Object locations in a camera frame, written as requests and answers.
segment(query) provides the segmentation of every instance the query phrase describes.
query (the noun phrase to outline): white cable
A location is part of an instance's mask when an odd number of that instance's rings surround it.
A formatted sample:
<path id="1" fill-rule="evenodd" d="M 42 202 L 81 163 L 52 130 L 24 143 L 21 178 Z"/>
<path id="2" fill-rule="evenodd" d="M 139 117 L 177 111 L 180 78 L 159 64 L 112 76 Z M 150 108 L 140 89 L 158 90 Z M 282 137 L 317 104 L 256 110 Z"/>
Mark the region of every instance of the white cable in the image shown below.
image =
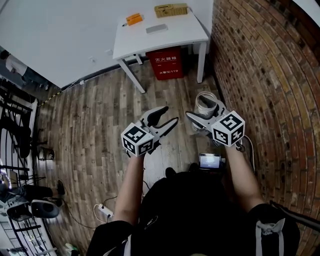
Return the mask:
<path id="1" fill-rule="evenodd" d="M 252 165 L 253 165 L 253 172 L 254 172 L 254 173 L 256 173 L 254 145 L 252 144 L 251 139 L 250 139 L 247 135 L 244 135 L 244 137 L 245 137 L 245 138 L 250 142 L 251 149 L 252 149 Z"/>
<path id="2" fill-rule="evenodd" d="M 106 224 L 106 222 L 104 222 L 103 220 L 101 220 L 101 219 L 99 219 L 99 218 L 97 217 L 96 212 L 95 212 L 96 206 L 99 206 L 99 204 L 95 204 L 94 207 L 93 207 L 93 214 L 94 214 L 95 218 L 96 218 L 98 221 Z"/>

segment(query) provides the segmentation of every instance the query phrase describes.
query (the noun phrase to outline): orange object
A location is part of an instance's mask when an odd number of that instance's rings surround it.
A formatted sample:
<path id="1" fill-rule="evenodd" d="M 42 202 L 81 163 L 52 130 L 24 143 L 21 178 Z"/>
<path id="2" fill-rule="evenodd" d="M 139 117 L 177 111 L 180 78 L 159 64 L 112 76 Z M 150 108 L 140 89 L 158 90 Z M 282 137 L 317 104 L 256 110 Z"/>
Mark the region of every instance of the orange object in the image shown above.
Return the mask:
<path id="1" fill-rule="evenodd" d="M 138 22 L 142 22 L 142 17 L 140 13 L 133 14 L 129 17 L 126 18 L 126 22 L 128 23 L 129 26 L 136 24 Z"/>

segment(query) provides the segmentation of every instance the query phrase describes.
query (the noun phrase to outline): wooden floor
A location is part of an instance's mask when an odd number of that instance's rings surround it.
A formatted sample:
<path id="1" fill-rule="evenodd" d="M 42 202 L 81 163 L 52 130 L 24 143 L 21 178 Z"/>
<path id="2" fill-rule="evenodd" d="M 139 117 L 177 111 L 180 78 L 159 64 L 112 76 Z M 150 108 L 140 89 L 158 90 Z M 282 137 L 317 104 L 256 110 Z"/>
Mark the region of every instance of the wooden floor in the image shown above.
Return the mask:
<path id="1" fill-rule="evenodd" d="M 213 78 L 207 76 L 197 84 L 196 65 L 184 78 L 164 81 L 155 78 L 148 61 L 132 68 L 146 88 L 145 94 L 134 87 L 122 69 L 116 69 L 70 88 L 38 110 L 36 127 L 44 129 L 40 140 L 48 140 L 48 147 L 55 152 L 53 161 L 37 163 L 37 173 L 46 176 L 40 185 L 55 187 L 61 179 L 68 192 L 65 200 L 69 210 L 89 227 L 101 224 L 94 217 L 94 205 L 115 197 L 122 184 L 128 156 L 120 134 L 146 110 L 169 106 L 160 124 L 179 117 L 178 125 L 160 141 L 162 145 L 145 158 L 144 180 L 150 187 L 165 176 L 167 167 L 186 171 L 190 163 L 198 162 L 198 153 L 215 151 L 207 137 L 193 134 L 185 118 L 185 111 L 194 110 L 199 92 L 218 95 Z M 108 200 L 106 205 L 114 210 L 115 200 Z M 96 213 L 104 218 L 97 208 Z M 47 221 L 47 226 L 60 250 L 70 243 L 80 249 L 81 255 L 86 253 L 94 229 L 77 224 L 65 206 L 56 219 Z"/>

